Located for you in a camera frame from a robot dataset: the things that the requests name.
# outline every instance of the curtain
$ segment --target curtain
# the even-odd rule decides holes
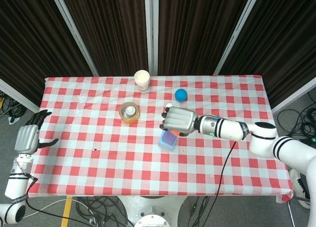
[[[222,75],[258,74],[275,107],[316,76],[316,0],[257,0]]]
[[[0,77],[38,106],[49,76],[91,76],[53,0],[0,0]]]
[[[247,0],[159,0],[159,75],[212,75]]]
[[[101,76],[148,71],[145,0],[64,0]]]

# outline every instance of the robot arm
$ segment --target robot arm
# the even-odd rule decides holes
[[[179,131],[182,136],[198,130],[201,134],[238,142],[251,132],[250,152],[263,158],[275,157],[307,176],[311,197],[308,226],[316,226],[316,149],[290,137],[277,138],[276,127],[266,122],[248,124],[213,115],[198,117],[194,111],[177,107],[167,107],[162,117],[165,120],[160,128]]]
[[[0,204],[0,227],[4,224],[15,224],[20,222],[25,214],[25,200],[28,198],[27,187],[29,179],[33,182],[37,178],[30,175],[33,159],[32,154],[42,147],[54,145],[58,139],[50,143],[39,143],[39,130],[44,119],[50,115],[47,110],[33,115],[27,124],[20,128],[15,150],[19,153],[14,159],[5,196],[12,200],[12,204]]]

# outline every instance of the tape roll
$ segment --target tape roll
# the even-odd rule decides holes
[[[122,121],[128,124],[137,122],[139,118],[139,108],[137,104],[133,102],[122,104],[118,113]]]

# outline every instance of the paper cup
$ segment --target paper cup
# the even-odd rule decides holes
[[[140,91],[145,91],[148,89],[149,81],[150,81],[150,75],[148,71],[145,71],[145,70],[137,71],[134,75],[134,79]]]

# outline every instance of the yellow tape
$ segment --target yellow tape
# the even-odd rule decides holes
[[[3,102],[4,102],[4,98],[0,98],[0,109],[2,108]]]
[[[133,117],[124,117],[124,111],[128,106],[133,106],[136,109],[136,113]],[[122,119],[123,122],[131,124],[131,123],[135,123],[137,122],[138,118],[139,118],[139,108],[137,106],[137,104],[133,103],[133,102],[126,102],[124,104],[122,104],[119,108],[119,116]]]
[[[70,215],[70,209],[71,209],[71,200],[73,198],[71,196],[67,196],[67,201],[65,203],[65,208],[64,208],[64,217],[69,217]],[[68,219],[63,218],[63,220],[61,221],[61,226],[60,227],[67,227],[68,225]]]

